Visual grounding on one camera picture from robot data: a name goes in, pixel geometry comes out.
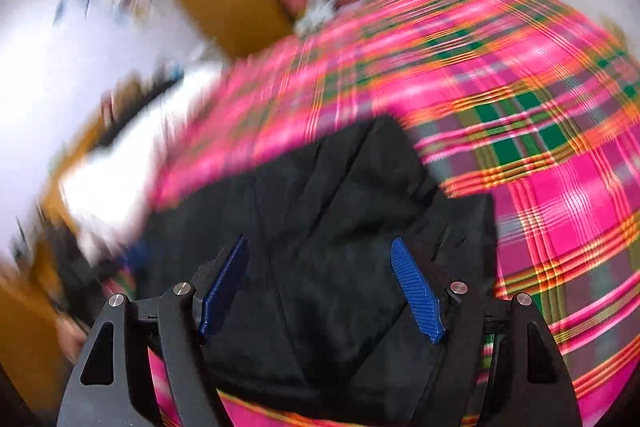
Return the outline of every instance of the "white pillow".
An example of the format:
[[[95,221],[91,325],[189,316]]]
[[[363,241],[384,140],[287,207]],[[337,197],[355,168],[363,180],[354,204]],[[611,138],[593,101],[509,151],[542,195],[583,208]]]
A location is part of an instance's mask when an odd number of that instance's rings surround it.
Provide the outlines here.
[[[143,109],[108,149],[89,153],[60,180],[60,193],[80,230],[79,248],[92,265],[102,253],[120,253],[140,235],[148,194],[190,118],[219,84],[222,65],[204,62],[186,71]]]

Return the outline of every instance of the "blue grip pad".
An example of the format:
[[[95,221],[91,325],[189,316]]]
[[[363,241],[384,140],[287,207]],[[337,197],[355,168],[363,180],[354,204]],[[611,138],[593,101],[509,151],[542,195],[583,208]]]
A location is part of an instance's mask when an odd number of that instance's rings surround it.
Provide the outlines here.
[[[208,339],[220,331],[248,264],[248,242],[241,236],[202,301],[202,320],[198,333],[203,338]]]
[[[439,343],[445,331],[440,319],[440,301],[429,288],[429,283],[399,237],[391,243],[391,266],[409,302],[418,329],[432,343]]]

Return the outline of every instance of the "silver bolt head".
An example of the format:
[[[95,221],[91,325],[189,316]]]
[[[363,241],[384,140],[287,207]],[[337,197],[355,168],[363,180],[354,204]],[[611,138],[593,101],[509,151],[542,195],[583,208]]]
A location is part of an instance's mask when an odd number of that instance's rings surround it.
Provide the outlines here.
[[[452,282],[449,288],[451,288],[451,291],[457,295],[464,295],[469,291],[469,287],[462,281]]]
[[[124,295],[122,293],[116,293],[116,295],[112,295],[109,297],[109,306],[112,308],[117,308],[124,302]]]
[[[531,306],[531,303],[533,302],[533,299],[531,298],[531,296],[526,293],[518,293],[518,295],[516,296],[516,299],[523,306]]]
[[[191,285],[188,282],[178,282],[174,286],[174,293],[176,295],[185,295],[191,291]]]

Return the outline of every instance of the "pink plaid blanket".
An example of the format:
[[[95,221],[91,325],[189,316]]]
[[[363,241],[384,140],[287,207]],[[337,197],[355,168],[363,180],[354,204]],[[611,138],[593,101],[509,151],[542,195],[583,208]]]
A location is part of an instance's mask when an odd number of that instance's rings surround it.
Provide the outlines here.
[[[495,293],[533,297],[591,426],[640,356],[639,90],[638,63],[557,0],[379,0],[237,63],[152,201],[393,115],[449,195],[493,193]],[[331,424],[224,398],[237,426]]]

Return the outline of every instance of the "bed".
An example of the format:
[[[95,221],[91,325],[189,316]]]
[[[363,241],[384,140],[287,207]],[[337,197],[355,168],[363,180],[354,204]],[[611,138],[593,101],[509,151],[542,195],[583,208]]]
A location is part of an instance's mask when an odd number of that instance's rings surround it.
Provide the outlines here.
[[[379,0],[236,63],[165,162],[150,206],[172,208],[389,114],[447,195],[492,193],[495,294],[533,297],[591,426],[640,356],[639,90],[636,60],[558,0]],[[236,426],[336,425],[223,399]],[[470,406],[465,424],[477,413]]]

